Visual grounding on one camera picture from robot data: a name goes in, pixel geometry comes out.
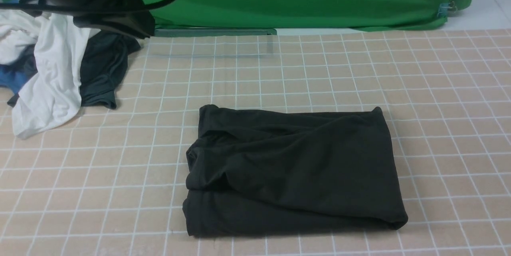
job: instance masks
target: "black cloth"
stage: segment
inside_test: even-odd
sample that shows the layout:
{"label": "black cloth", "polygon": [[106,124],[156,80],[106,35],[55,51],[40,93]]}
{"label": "black cloth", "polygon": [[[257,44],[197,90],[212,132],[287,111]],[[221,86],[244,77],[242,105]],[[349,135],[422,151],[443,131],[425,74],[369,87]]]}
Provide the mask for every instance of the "black cloth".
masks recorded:
{"label": "black cloth", "polygon": [[[80,67],[82,106],[103,105],[116,109],[115,89],[128,69],[128,55],[140,50],[139,42],[114,32],[99,32],[89,39]],[[29,46],[14,65],[22,67],[30,79],[37,73],[34,45]],[[7,104],[16,105],[18,94]]]}
{"label": "black cloth", "polygon": [[190,236],[261,236],[408,221],[382,110],[199,111],[186,152]]}

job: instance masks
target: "blue cloth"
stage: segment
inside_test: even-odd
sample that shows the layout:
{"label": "blue cloth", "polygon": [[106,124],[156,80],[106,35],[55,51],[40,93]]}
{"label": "blue cloth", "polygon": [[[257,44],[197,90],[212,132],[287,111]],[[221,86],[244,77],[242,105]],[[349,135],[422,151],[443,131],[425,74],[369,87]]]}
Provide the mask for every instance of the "blue cloth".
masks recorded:
{"label": "blue cloth", "polygon": [[10,65],[0,65],[0,86],[9,88],[14,94],[17,94],[28,80],[24,70],[18,70],[17,67]]}

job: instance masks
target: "white cloth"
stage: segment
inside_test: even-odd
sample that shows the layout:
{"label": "white cloth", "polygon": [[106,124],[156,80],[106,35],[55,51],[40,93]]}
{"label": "white cloth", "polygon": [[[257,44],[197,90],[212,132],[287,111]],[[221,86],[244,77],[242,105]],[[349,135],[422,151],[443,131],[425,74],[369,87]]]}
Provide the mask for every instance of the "white cloth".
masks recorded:
{"label": "white cloth", "polygon": [[43,13],[34,18],[21,10],[0,10],[0,64],[13,63],[28,45],[36,43],[49,16]]}
{"label": "white cloth", "polygon": [[34,48],[38,73],[20,90],[12,110],[13,132],[25,139],[58,127],[80,109],[80,66],[87,41],[97,29],[78,28],[71,16],[52,14]]}

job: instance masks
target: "tiled floor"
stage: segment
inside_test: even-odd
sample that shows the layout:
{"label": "tiled floor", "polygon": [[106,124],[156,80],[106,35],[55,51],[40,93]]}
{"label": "tiled floor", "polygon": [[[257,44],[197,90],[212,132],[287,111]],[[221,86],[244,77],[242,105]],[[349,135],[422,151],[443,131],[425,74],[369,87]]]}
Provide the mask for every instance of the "tiled floor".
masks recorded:
{"label": "tiled floor", "polygon": [[[26,141],[0,90],[0,255],[511,254],[511,30],[152,39],[117,111]],[[196,240],[184,151],[207,103],[379,105],[410,222],[398,232]]]}

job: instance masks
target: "fabric fold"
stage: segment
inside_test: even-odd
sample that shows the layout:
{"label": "fabric fold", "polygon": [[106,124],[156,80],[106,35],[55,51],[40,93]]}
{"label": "fabric fold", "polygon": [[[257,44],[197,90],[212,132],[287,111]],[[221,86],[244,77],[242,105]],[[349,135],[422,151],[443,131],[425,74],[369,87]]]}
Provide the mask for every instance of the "fabric fold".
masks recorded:
{"label": "fabric fold", "polygon": [[62,125],[80,109],[80,64],[87,41],[97,30],[78,28],[72,16],[52,14],[34,48],[38,73],[20,90],[12,110],[19,138]]}
{"label": "fabric fold", "polygon": [[382,110],[284,114],[200,109],[186,157],[188,234],[234,236],[408,220]]}

